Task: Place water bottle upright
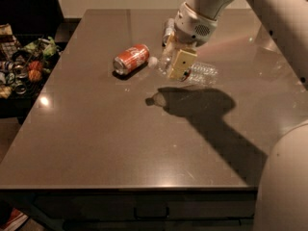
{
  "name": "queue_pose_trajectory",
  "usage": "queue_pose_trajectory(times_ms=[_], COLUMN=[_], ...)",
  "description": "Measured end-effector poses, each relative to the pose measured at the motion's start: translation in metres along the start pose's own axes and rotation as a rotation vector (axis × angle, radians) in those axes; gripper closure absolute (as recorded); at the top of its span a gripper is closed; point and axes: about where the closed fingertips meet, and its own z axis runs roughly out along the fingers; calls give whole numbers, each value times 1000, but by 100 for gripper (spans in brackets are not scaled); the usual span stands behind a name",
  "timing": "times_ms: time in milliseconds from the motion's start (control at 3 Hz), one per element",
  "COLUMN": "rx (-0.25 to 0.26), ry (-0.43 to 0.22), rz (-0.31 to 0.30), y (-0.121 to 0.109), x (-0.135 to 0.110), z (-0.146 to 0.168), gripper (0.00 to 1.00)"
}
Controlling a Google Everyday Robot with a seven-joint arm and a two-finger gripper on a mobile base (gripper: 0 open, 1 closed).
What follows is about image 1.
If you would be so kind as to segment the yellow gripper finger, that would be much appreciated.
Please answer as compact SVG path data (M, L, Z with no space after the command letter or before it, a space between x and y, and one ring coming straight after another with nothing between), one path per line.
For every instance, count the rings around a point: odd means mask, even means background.
M167 45L162 53L163 69L168 69L176 55L177 39L174 33L168 36Z
M185 72L194 63L196 57L195 50L189 48L176 50L172 56L167 77L171 80L182 80Z

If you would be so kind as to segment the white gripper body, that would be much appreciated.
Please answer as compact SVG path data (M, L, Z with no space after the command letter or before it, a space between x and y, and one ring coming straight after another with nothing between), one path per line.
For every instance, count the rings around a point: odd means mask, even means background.
M196 13L183 3L174 18L175 36L178 41L199 47L205 44L216 30L218 22Z

